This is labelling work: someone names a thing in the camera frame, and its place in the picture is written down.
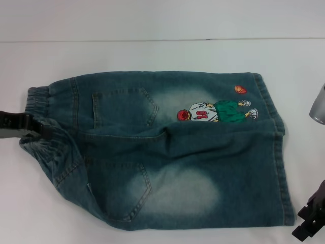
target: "blue denim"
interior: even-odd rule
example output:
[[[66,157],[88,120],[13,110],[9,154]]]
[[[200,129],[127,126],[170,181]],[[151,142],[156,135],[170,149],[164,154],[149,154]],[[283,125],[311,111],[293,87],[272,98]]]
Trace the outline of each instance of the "blue denim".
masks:
[[[65,199],[113,227],[294,224],[285,129],[259,74],[83,75],[30,88],[26,112],[53,137],[21,147]]]

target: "white sneaker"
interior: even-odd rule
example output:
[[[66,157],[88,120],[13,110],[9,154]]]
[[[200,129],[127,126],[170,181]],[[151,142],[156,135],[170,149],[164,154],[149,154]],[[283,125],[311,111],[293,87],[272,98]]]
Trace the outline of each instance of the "white sneaker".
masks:
[[[258,116],[258,111],[256,108],[253,108],[249,111],[249,116],[253,119],[256,119]]]
[[[250,106],[252,104],[250,101],[246,101],[246,100],[239,101],[239,103],[243,103],[244,104],[243,106]]]

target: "white jersey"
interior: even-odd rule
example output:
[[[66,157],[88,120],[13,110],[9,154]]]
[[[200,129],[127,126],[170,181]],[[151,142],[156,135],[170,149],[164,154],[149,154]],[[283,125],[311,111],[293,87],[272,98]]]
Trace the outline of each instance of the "white jersey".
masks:
[[[189,109],[191,120],[196,121],[214,121],[218,119],[218,114],[215,107],[207,106],[207,103],[195,103]]]

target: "black clamp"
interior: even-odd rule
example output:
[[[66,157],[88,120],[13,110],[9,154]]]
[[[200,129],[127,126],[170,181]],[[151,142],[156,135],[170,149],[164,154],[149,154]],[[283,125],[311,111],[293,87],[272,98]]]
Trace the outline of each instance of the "black clamp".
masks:
[[[0,111],[0,138],[40,137],[50,139],[52,131],[33,119],[28,113]]]
[[[325,180],[314,195],[309,198],[307,207],[299,213],[305,221],[293,232],[293,236],[304,241],[308,236],[313,237],[325,225]]]

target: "embroidered patch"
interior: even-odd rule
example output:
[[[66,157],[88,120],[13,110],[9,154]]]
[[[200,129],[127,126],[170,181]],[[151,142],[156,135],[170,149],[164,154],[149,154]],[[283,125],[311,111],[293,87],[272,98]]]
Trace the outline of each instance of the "embroidered patch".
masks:
[[[235,86],[235,91],[239,94],[245,94],[247,93],[247,90],[245,88],[243,88],[242,86],[240,85],[236,85]]]
[[[178,120],[196,120],[212,122],[237,123],[246,121],[247,117],[257,119],[256,108],[250,109],[247,113],[237,111],[238,106],[250,106],[250,101],[219,101],[215,104],[198,102],[193,104],[189,110],[183,109],[177,113]]]

